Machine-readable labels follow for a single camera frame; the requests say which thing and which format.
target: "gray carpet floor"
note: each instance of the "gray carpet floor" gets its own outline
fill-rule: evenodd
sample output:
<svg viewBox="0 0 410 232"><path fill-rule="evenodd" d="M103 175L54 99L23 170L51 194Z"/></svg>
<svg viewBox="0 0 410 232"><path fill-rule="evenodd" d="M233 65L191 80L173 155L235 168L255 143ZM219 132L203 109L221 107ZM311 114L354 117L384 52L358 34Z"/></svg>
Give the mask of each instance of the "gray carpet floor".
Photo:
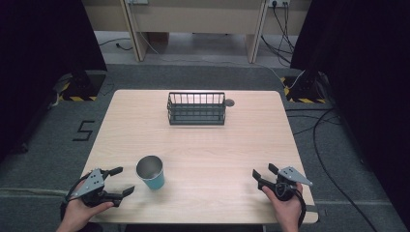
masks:
<svg viewBox="0 0 410 232"><path fill-rule="evenodd" d="M275 70L279 76L299 71ZM39 122L25 154L9 155L0 164L0 231L54 231L59 222L62 194L80 177L99 132L104 114L118 89L272 90L283 104L299 153L314 182L311 189L319 221L301 231L372 231L324 171L357 204L377 231L407 231L377 179L352 145L339 115L326 115L313 140L312 127L330 103L288 102L280 81L266 68L207 66L108 65L96 101L60 101ZM77 130L93 131L88 141ZM315 153L314 141L319 155ZM124 231L125 225L104 224L104 231ZM278 231L267 225L267 231Z"/></svg>

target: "power cable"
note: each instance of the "power cable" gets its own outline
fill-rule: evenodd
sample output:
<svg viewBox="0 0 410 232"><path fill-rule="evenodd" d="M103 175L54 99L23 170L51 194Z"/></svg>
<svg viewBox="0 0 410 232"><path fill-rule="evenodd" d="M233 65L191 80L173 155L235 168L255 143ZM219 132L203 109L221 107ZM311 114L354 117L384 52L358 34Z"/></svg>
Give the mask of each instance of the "power cable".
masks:
<svg viewBox="0 0 410 232"><path fill-rule="evenodd" d="M331 110L332 108L306 108L306 109L285 109L285 111L325 111Z"/></svg>
<svg viewBox="0 0 410 232"><path fill-rule="evenodd" d="M110 79L111 83L106 83L106 86L111 86L107 91L103 92L102 89L100 89L99 93L101 93L103 96L107 96L109 93L111 93L114 88L115 88L115 82L113 78L110 78L109 75L106 76L106 80Z"/></svg>
<svg viewBox="0 0 410 232"><path fill-rule="evenodd" d="M287 39L287 44L289 45L290 50L293 52L293 49L295 48L295 46L292 44L292 42L289 39L289 34L287 32L287 23L289 22L289 4L287 2L284 2L284 13L285 13L285 17L284 17L284 36Z"/></svg>
<svg viewBox="0 0 410 232"><path fill-rule="evenodd" d="M115 41L123 41L123 40L130 40L130 38L118 38L118 39L114 39L114 40L110 40L110 41L106 41L104 43L99 43L99 45L104 45L104 44L108 44L111 42L115 42Z"/></svg>
<svg viewBox="0 0 410 232"><path fill-rule="evenodd" d="M317 126L320 124L320 122L322 121L322 119L330 112L332 112L333 109L329 109L328 111L326 111L316 122L316 124L313 127L313 146L314 146L314 151L316 153L317 158L319 159L320 165L322 166L323 170L325 171L326 175L329 177L329 179L331 180L331 182L335 185L335 187L340 191L341 194L344 195L344 197L350 202L350 204L352 204L352 206L362 215L362 217L365 219L365 221L367 222L367 224L371 227L371 229L375 232L377 232L376 228L374 227L374 225L371 223L371 221L367 218L367 216L362 212L362 210L356 205L356 203L349 197L349 195L347 195L347 193L345 193L343 191L343 189L341 189L341 187L337 184L337 182L333 179L333 177L330 175L329 171L327 170L325 164L323 163L322 158L320 157L319 154L319 150L317 148L317 143L316 143L316 129Z"/></svg>
<svg viewBox="0 0 410 232"><path fill-rule="evenodd" d="M131 50L132 49L132 47L130 47L130 48L123 48L119 43L116 43L115 44L118 48L121 48L121 49L123 49L123 50Z"/></svg>
<svg viewBox="0 0 410 232"><path fill-rule="evenodd" d="M265 43L265 45L268 46L268 48L269 48L275 55L277 55L277 57L280 57L282 60L284 60L284 61L286 61L288 64L290 64L290 61L289 61L288 59L286 59L284 56L282 56L280 53L281 53L281 52L285 52L285 53L288 53L288 54L292 54L292 53L287 52L287 51L280 50L279 48L275 48L274 46L268 44L263 36L261 36L260 38L261 38L262 41Z"/></svg>
<svg viewBox="0 0 410 232"><path fill-rule="evenodd" d="M303 118L303 117L305 117L305 118L319 119L319 117L310 116L310 115L289 115L287 117L288 118ZM325 123L330 123L330 124L334 124L334 125L343 125L342 123L332 122L331 119L334 119L334 118L338 118L338 117L335 116L335 117L332 117L332 118L329 118L329 119L322 119L322 121L325 122Z"/></svg>
<svg viewBox="0 0 410 232"><path fill-rule="evenodd" d="M278 22L280 31L282 32L282 39L285 40L285 41L289 44L289 47L291 48L291 51L293 52L294 46L293 46L293 44L290 42L289 36L288 36L288 34L287 34L287 22L288 22L288 19L289 19L289 8L286 7L286 6L288 6L288 5L285 4L285 8L284 8L284 12L285 12L285 14L284 14L285 25L284 25L284 26L285 26L285 29L283 29L283 27L282 27L282 25L281 25L281 23L280 23L280 20L279 20L279 18L278 18L277 12L275 11L275 9L276 9L276 1L274 1L274 7L273 7L272 9L273 9L273 11L274 11L274 16L275 16L275 18L277 19L277 22Z"/></svg>
<svg viewBox="0 0 410 232"><path fill-rule="evenodd" d="M280 49L280 47L281 47L281 45L282 45L282 43L283 43L283 36L282 36L282 38L281 38L281 40L280 40L280 43L279 43L279 49ZM290 67L290 61L288 61L288 60L285 60L289 65L285 65L285 64L283 64L281 61L280 61L280 59L279 59L280 57L278 57L278 61L279 61L279 63L281 64L281 65L283 65L283 66L285 66L285 67L287 67L287 68L289 68Z"/></svg>

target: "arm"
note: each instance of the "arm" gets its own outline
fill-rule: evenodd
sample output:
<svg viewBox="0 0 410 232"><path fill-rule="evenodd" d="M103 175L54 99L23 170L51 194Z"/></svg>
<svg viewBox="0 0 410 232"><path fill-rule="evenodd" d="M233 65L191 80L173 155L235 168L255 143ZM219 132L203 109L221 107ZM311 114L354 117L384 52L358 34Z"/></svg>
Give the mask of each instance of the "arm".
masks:
<svg viewBox="0 0 410 232"><path fill-rule="evenodd" d="M82 229L94 215L99 214L114 206L112 202L104 202L96 207L90 208L76 199L70 201L66 209L63 221L61 221L57 232L74 232Z"/></svg>
<svg viewBox="0 0 410 232"><path fill-rule="evenodd" d="M297 190L302 193L303 188L300 183L297 183ZM288 201L280 201L275 194L267 187L262 188L263 192L268 196L275 210L275 217L280 224L283 232L297 232L298 219L302 211L301 203L296 196L293 196Z"/></svg>

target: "cup rim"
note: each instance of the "cup rim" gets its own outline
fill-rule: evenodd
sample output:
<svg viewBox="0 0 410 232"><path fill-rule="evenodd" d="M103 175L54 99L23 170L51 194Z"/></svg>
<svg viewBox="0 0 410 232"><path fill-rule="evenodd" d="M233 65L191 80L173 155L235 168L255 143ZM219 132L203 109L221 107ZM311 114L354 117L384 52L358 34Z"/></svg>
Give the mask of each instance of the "cup rim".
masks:
<svg viewBox="0 0 410 232"><path fill-rule="evenodd" d="M160 163L161 163L161 171L160 171L156 176L154 176L153 178L147 179L147 178L141 177L141 176L138 174L137 167L138 167L139 163L140 163L142 160L148 159L149 157L155 158L155 159L157 159L157 160L160 161ZM155 156L155 155L148 155L148 156L145 156L145 157L139 159L139 161L136 163L136 166L135 166L135 174L136 174L136 176L137 176L139 179L143 180L143 181L151 181L151 180L154 180L154 179L156 179L157 177L159 177L159 176L162 174L162 172L163 172L162 159L159 158L158 156Z"/></svg>

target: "black cable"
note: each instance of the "black cable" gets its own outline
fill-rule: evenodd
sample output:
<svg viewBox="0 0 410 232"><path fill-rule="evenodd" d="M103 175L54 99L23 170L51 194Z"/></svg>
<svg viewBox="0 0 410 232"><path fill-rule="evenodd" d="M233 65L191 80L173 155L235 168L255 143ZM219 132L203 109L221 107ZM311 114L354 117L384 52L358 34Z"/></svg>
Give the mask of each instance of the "black cable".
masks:
<svg viewBox="0 0 410 232"><path fill-rule="evenodd" d="M367 216L362 212L362 210L356 205L356 203L341 189L341 187L338 186L336 181L333 179L333 177L330 175L329 171L326 169L325 164L323 163L322 158L320 157L319 150L317 149L317 144L316 144L316 129L317 126L320 124L320 121L331 111L332 109L329 109L326 111L320 118L317 120L316 124L314 125L313 128L313 146L314 146L314 151L316 153L317 158L319 159L320 165L322 166L323 170L325 171L326 175L329 177L331 182L335 185L335 187L340 191L341 194L346 197L346 199L352 204L352 206L362 215L362 217L365 219L365 221L368 223L368 225L373 229L373 231L377 232L376 228L374 225L371 223L371 221L367 218Z"/></svg>
<svg viewBox="0 0 410 232"><path fill-rule="evenodd" d="M342 124L337 124L337 123L333 123L333 122L330 122L330 121L329 121L328 123L335 124L335 125L342 125ZM294 132L293 135L297 135L297 134L299 134L299 133L303 133L303 132L306 132L306 131L310 131L310 130L312 130L312 129L314 129L314 126L311 127L311 128L308 128L308 129L304 129L304 130L301 130L301 131Z"/></svg>
<svg viewBox="0 0 410 232"><path fill-rule="evenodd" d="M304 197L302 194L297 190L294 189L293 193L298 197L299 201L301 202L301 214L299 215L299 220L298 220L298 227L301 227L302 222L304 222L305 214L307 213L307 203L304 200Z"/></svg>
<svg viewBox="0 0 410 232"><path fill-rule="evenodd" d="M115 45L117 45L118 48L121 48L121 49L123 49L123 50L131 50L131 49L132 49L132 47L130 47L130 48L123 48L122 46L120 46L119 43L116 43Z"/></svg>
<svg viewBox="0 0 410 232"><path fill-rule="evenodd" d="M107 42L104 42L104 43L99 43L99 45L104 45L104 44L108 44L108 43L111 43L111 42L115 42L115 41L123 41L123 40L130 40L130 38L119 38L119 39L114 39L114 40L110 40L110 41L107 41Z"/></svg>
<svg viewBox="0 0 410 232"><path fill-rule="evenodd" d="M103 93L102 92L102 90L100 90L100 93L103 95L103 96L106 96L106 95L108 95L109 93L111 93L113 90L114 90L114 87L115 87L115 82L114 82L114 80L113 79L111 79L111 83L107 83L106 84L107 86L111 86L111 88L108 90L108 91L106 91L105 93Z"/></svg>
<svg viewBox="0 0 410 232"><path fill-rule="evenodd" d="M77 180L75 182L75 184L72 186L72 188L70 188L69 192L67 192L67 195L63 198L63 201L61 202L60 205L60 219L63 220L64 215L66 214L66 209L67 209L67 205L69 204L70 201L72 201L73 199L70 199L73 191L75 190L75 188L78 186L78 184L80 182L82 182L83 180L87 179L88 176L90 176L90 173L84 175L83 177L81 177L79 180Z"/></svg>
<svg viewBox="0 0 410 232"><path fill-rule="evenodd" d="M282 38L281 38L280 43L279 43L279 47L278 47L279 49L280 49L282 43L283 43L283 35L282 35ZM290 67L290 61L285 60L289 65L284 65L283 63L281 63L279 57L278 57L278 61L280 62L281 65L283 65L283 66L285 66L285 67Z"/></svg>
<svg viewBox="0 0 410 232"><path fill-rule="evenodd" d="M287 44L289 45L290 50L293 52L293 49L295 46L290 42L289 39L289 34L287 32L287 23L289 22L289 4L287 2L284 2L284 31L285 31L285 37L287 39Z"/></svg>
<svg viewBox="0 0 410 232"><path fill-rule="evenodd" d="M287 36L287 32L285 32L285 30L283 29L283 27L282 27L282 25L281 25L281 23L280 23L280 20L279 20L279 18L278 18L277 12L275 11L275 8L276 8L276 7L273 7L274 15L275 15L275 18L277 19L277 22L278 22L280 31L282 32L282 39L285 39L288 44L292 44L292 43L289 41L289 37Z"/></svg>
<svg viewBox="0 0 410 232"><path fill-rule="evenodd" d="M287 117L288 117L288 118L305 117L305 118L319 119L319 117L310 116L310 115L289 115L289 116L287 116ZM338 117L335 116L335 117L332 117L332 118L329 118L329 119L322 119L322 121L323 121L323 122L326 122L326 123L334 124L334 125L342 125L342 123L335 123L335 122L330 121L331 119L334 119L334 118L338 118Z"/></svg>
<svg viewBox="0 0 410 232"><path fill-rule="evenodd" d="M267 45L268 48L269 48L274 54L277 55L277 57L280 57L281 59L283 59L284 61L286 61L287 63L290 64L290 61L287 60L284 56L282 56L282 55L279 53L279 52L280 52L280 49L277 49L277 48L273 47L272 45L268 44L268 43L265 41L265 38L264 38L263 36L261 36L261 39L262 39L262 41L265 43L265 45Z"/></svg>
<svg viewBox="0 0 410 232"><path fill-rule="evenodd" d="M324 110L331 110L333 108L306 108L306 109L285 109L284 111L307 111L307 110L317 110L317 111L324 111Z"/></svg>
<svg viewBox="0 0 410 232"><path fill-rule="evenodd" d="M263 42L265 43L265 45L267 45L269 48L273 49L275 52L283 52L283 53L287 53L287 54L293 54L290 51L286 51L286 50L281 50L279 48L276 48L272 45L270 45L269 43L266 42L265 38L263 36L260 36L260 38L263 40Z"/></svg>

